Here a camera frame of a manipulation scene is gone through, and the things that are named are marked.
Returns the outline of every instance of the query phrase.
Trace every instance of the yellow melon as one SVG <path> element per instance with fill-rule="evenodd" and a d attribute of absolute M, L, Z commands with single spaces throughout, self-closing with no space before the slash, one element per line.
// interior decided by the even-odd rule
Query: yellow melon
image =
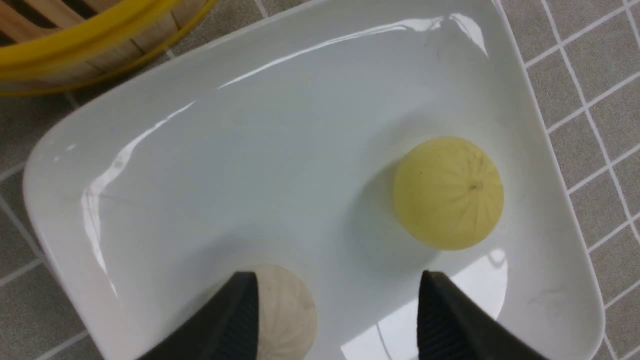
<path fill-rule="evenodd" d="M 460 250 L 484 240 L 500 219 L 503 202 L 495 165 L 462 138 L 426 141 L 396 170 L 394 206 L 400 223 L 437 249 Z"/>

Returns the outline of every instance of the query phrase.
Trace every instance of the floor tile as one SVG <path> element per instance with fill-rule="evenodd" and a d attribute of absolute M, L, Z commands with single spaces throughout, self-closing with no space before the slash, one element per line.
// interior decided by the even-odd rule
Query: floor tile
<path fill-rule="evenodd" d="M 13 356 L 9 349 L 9 344 L 0 338 L 0 359 L 11 359 Z"/>
<path fill-rule="evenodd" d="M 640 243 L 630 226 L 594 249 L 590 256 L 605 304 L 640 280 Z"/>
<path fill-rule="evenodd" d="M 549 134 L 567 189 L 605 166 L 600 145 L 584 113 Z"/>
<path fill-rule="evenodd" d="M 571 202 L 587 247 L 627 221 L 608 171 L 573 192 Z"/>
<path fill-rule="evenodd" d="M 598 352 L 593 356 L 592 360 L 613 360 L 611 358 L 611 353 L 609 353 L 609 349 L 607 348 L 607 344 L 605 344 L 604 341 L 602 342 L 602 344 L 600 344 L 600 348 L 598 349 Z"/>
<path fill-rule="evenodd" d="M 15 213 L 15 216 L 18 217 L 18 220 L 35 239 L 35 232 L 31 226 L 29 215 L 27 215 L 27 208 L 24 205 L 24 194 L 22 193 L 23 173 L 23 171 L 17 172 L 0 183 L 0 195 L 2 195 L 13 213 Z"/>
<path fill-rule="evenodd" d="M 27 241 L 0 210 L 0 279 L 35 259 Z"/>
<path fill-rule="evenodd" d="M 547 0 L 547 4 L 562 39 L 622 6 L 615 0 Z"/>
<path fill-rule="evenodd" d="M 0 339 L 9 357 L 33 360 L 84 330 L 62 289 L 43 265 L 0 288 Z"/>
<path fill-rule="evenodd" d="M 631 215 L 640 213 L 640 152 L 636 151 L 613 167 Z"/>
<path fill-rule="evenodd" d="M 630 358 L 628 358 L 627 360 L 640 360 L 640 351 L 634 353 L 633 355 L 631 355 Z"/>
<path fill-rule="evenodd" d="M 633 80 L 590 109 L 610 159 L 640 143 L 640 79 Z"/>
<path fill-rule="evenodd" d="M 560 52 L 540 60 L 527 72 L 547 127 L 571 115 L 582 105 Z"/>
<path fill-rule="evenodd" d="M 502 7 L 524 61 L 557 44 L 542 2 L 502 0 Z"/>
<path fill-rule="evenodd" d="M 625 12 L 565 48 L 587 101 L 640 70 L 640 49 Z"/>
<path fill-rule="evenodd" d="M 631 16 L 633 16 L 636 26 L 640 25 L 640 3 L 631 6 Z"/>
<path fill-rule="evenodd" d="M 103 360 L 91 337 L 87 336 L 65 350 L 58 352 L 50 360 Z"/>
<path fill-rule="evenodd" d="M 306 3 L 308 0 L 262 0 L 262 5 L 269 16 L 275 15 L 279 12 L 283 12 L 302 3 Z"/>
<path fill-rule="evenodd" d="M 0 172 L 27 160 L 32 148 L 73 109 L 62 95 L 0 97 Z"/>
<path fill-rule="evenodd" d="M 204 20 L 172 47 L 178 56 L 223 35 L 262 20 L 253 0 L 218 0 Z"/>
<path fill-rule="evenodd" d="M 606 310 L 607 336 L 611 347 L 622 358 L 640 345 L 640 286 Z"/>

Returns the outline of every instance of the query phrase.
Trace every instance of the small melon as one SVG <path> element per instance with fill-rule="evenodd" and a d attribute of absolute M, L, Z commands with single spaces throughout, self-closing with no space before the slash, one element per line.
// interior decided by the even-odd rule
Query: small melon
<path fill-rule="evenodd" d="M 502 214 L 504 189 L 486 153 L 457 137 L 428 140 L 398 165 L 394 207 L 422 243 L 460 250 L 484 240 Z"/>
<path fill-rule="evenodd" d="M 317 331 L 316 304 L 294 273 L 278 265 L 253 270 L 258 278 L 257 360 L 304 360 Z"/>

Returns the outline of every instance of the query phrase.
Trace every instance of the pale melon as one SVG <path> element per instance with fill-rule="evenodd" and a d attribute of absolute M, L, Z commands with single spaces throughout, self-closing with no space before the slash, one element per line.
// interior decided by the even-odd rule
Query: pale melon
<path fill-rule="evenodd" d="M 311 291 L 294 273 L 277 265 L 253 270 L 258 278 L 257 360 L 304 360 L 317 331 Z"/>
<path fill-rule="evenodd" d="M 430 247 L 460 250 L 485 239 L 500 220 L 504 189 L 495 165 L 462 138 L 426 141 L 402 159 L 394 206 L 404 228 Z"/>

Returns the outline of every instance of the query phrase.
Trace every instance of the wooden basket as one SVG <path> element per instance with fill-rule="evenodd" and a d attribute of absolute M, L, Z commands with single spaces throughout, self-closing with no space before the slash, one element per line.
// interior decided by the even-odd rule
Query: wooden basket
<path fill-rule="evenodd" d="M 0 95 L 67 91 L 161 54 L 214 0 L 0 0 Z"/>

